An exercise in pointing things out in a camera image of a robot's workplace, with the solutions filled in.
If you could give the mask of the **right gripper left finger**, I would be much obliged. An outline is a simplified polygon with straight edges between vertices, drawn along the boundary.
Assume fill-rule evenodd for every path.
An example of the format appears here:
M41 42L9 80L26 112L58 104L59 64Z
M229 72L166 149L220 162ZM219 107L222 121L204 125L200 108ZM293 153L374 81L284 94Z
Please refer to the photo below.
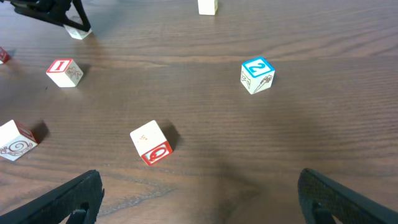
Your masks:
M104 197L100 173L89 170L39 198L1 215L1 223L95 223Z

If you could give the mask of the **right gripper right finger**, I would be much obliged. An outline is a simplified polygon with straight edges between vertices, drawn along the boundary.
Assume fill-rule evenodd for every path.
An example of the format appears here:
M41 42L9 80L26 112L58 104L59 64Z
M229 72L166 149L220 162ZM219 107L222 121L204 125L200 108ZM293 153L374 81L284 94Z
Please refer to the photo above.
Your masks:
M306 224L397 224L397 212L339 184L316 170L305 168L297 182L298 200Z

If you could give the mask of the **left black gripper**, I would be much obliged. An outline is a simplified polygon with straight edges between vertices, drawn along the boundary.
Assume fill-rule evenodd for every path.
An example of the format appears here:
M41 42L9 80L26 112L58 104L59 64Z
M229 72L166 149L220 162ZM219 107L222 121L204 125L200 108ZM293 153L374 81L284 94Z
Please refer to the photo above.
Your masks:
M56 26L70 26L88 32L91 29L81 0L11 0L14 11L20 15L48 22ZM66 16L71 4L75 7L81 23Z

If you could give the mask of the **red letter A block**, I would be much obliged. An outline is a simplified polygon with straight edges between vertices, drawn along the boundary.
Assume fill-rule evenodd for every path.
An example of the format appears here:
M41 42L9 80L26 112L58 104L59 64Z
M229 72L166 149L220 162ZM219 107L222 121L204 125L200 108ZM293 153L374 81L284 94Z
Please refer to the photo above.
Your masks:
M83 30L76 29L76 28L73 28L73 27L67 26L67 25L64 25L64 28L66 29L66 31L69 33L69 35L72 38L78 39L78 40L83 40L85 37L87 37L88 35L90 35L92 33L92 29L90 29L89 31L83 31Z

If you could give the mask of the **red letter I block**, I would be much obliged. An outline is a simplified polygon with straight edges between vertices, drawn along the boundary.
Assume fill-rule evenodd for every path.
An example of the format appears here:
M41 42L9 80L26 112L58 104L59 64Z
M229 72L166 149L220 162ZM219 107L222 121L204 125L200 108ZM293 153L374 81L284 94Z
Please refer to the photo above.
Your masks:
M83 77L83 71L72 58L54 60L46 74L60 88L76 87Z

